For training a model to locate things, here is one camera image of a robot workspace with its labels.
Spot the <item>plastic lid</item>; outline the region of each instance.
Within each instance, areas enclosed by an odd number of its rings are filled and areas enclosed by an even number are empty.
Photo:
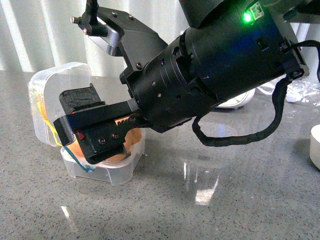
[[[28,84],[29,100],[37,138],[51,146],[60,143],[53,122],[65,115],[59,95],[70,89],[89,87],[92,74],[89,65],[70,62],[37,72]]]

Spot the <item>plastic container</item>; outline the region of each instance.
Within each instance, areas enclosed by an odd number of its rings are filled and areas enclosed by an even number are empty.
[[[320,169],[320,125],[311,129],[310,158],[313,164]]]
[[[145,153],[146,131],[143,128],[141,129],[141,134],[141,140],[130,147],[131,155],[120,162],[102,161],[96,165],[91,165],[84,157],[77,157],[83,166],[94,169],[91,172],[85,172],[68,152],[64,148],[61,148],[61,155],[68,174],[74,179],[82,177],[100,180],[110,182],[113,186],[129,182],[133,177],[133,172],[140,157]]]
[[[58,146],[48,123],[53,126],[56,119],[65,115],[59,101],[60,93],[87,88],[91,81],[89,65],[80,62],[70,62],[33,75],[28,84],[29,100],[35,135],[41,142]]]

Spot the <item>black cable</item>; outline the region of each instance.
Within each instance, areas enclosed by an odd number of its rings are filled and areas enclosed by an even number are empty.
[[[203,116],[197,116],[192,124],[192,130],[203,145],[208,147],[226,147],[230,145],[246,145],[253,142],[261,141],[270,136],[279,126],[283,111],[288,85],[291,79],[285,77],[281,79],[275,86],[272,94],[272,103],[275,110],[273,122],[264,130],[244,135],[244,136],[228,136],[228,137],[209,137],[206,136],[199,126],[199,121]]]
[[[315,41],[315,40],[306,40],[302,41],[296,44],[291,45],[292,48],[298,48],[298,47],[315,47],[318,51],[318,58],[319,58],[319,63],[318,63],[318,69],[317,69],[317,78],[320,83],[320,42]]]

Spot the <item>granite countertop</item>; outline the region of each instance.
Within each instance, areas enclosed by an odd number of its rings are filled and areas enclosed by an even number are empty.
[[[146,130],[130,182],[68,176],[59,148],[35,136],[27,84],[0,72],[0,239],[320,239],[320,171],[309,157],[319,108],[286,103],[278,130],[245,146],[201,145],[191,122]],[[107,104],[129,99],[119,79],[94,77]],[[207,135],[244,135],[273,120],[271,97],[202,121]]]

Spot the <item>white object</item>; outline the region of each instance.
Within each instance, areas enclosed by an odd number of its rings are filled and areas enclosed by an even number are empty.
[[[65,90],[89,87],[91,78],[89,65],[80,62],[70,62],[33,75],[28,83],[29,100],[35,135],[41,142],[58,146],[45,118],[53,126],[56,119],[65,115],[59,95]]]
[[[68,174],[74,179],[76,177],[82,177],[100,180],[110,182],[113,186],[129,182],[133,177],[133,172],[140,157],[145,153],[146,131],[142,128],[141,133],[141,140],[130,147],[131,155],[120,162],[102,161],[92,165],[89,164],[84,157],[77,157],[83,166],[94,169],[94,171],[91,172],[85,172],[69,153],[64,148],[61,148],[60,152]]]
[[[219,106],[217,108],[219,109],[236,109],[239,107],[242,107],[243,105],[250,102],[250,100],[254,97],[256,89],[252,89],[250,91],[247,91],[243,94],[240,94],[239,96],[236,96]]]
[[[320,125],[311,129],[310,158],[313,164],[320,169]]]

